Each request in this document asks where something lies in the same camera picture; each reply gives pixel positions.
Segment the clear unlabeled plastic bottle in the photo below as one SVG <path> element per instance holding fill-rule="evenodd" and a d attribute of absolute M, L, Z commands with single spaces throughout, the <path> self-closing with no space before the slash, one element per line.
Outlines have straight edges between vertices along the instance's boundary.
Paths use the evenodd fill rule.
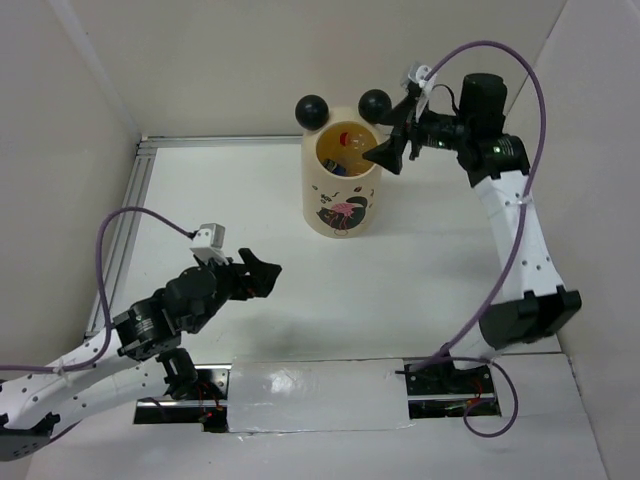
<path fill-rule="evenodd" d="M 376 139 L 367 130 L 351 130 L 350 144 L 343 146 L 345 168 L 348 176 L 359 176 L 368 172 L 373 164 L 362 157 L 362 154 L 377 145 Z"/>

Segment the red label water bottle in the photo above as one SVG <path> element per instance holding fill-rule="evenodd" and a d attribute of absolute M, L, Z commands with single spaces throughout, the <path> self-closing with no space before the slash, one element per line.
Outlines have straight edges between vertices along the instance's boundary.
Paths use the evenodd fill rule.
<path fill-rule="evenodd" d="M 342 146 L 347 146 L 350 144 L 350 134 L 348 132 L 342 132 L 339 137 L 339 142 Z"/>

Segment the blue label white cap bottle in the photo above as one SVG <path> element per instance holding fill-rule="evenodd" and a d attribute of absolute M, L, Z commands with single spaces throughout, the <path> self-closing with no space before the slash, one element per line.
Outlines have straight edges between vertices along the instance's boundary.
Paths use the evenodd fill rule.
<path fill-rule="evenodd" d="M 347 169 L 343 165 L 339 164 L 334 160 L 325 159 L 322 165 L 329 173 L 333 175 L 340 176 L 340 177 L 344 177 L 348 175 Z"/>

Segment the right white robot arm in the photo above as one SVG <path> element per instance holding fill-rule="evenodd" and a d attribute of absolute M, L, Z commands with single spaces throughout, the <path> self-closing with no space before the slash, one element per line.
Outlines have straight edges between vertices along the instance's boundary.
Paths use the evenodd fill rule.
<path fill-rule="evenodd" d="M 523 142 L 504 132 L 507 88 L 488 73 L 465 76 L 453 114 L 428 107 L 436 86 L 425 65 L 408 74 L 405 98 L 375 122 L 390 127 L 388 139 L 365 159 L 399 174 L 405 159 L 424 147 L 453 151 L 484 206 L 501 273 L 472 318 L 412 373 L 439 364 L 436 379 L 460 391 L 471 369 L 508 349 L 555 336 L 582 307 L 581 295 L 565 286 L 547 248 L 532 197 L 534 169 Z"/>

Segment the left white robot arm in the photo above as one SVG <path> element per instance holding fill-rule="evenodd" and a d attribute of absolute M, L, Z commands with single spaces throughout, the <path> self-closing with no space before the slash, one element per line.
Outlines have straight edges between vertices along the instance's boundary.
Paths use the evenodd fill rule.
<path fill-rule="evenodd" d="M 228 301 L 268 297 L 282 272 L 248 248 L 239 255 L 198 261 L 52 365 L 2 383 L 2 461 L 30 456 L 123 403 L 193 394 L 198 373 L 182 335 L 199 333 Z"/>

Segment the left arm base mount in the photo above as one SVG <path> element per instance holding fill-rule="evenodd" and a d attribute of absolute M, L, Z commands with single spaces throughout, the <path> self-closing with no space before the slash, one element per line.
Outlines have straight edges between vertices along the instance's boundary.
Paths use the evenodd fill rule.
<path fill-rule="evenodd" d="M 231 364 L 196 366 L 198 380 L 179 399 L 169 395 L 136 403 L 134 425 L 196 425 L 203 432 L 229 432 L 227 420 Z"/>

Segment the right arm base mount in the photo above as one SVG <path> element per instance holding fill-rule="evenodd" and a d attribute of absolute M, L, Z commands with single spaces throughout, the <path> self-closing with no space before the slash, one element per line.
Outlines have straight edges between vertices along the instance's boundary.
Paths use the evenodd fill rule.
<path fill-rule="evenodd" d="M 410 419 L 501 415 L 487 365 L 476 363 L 471 369 L 459 370 L 449 355 L 419 371 L 412 372 L 412 365 L 405 362 L 395 371 L 405 381 Z"/>

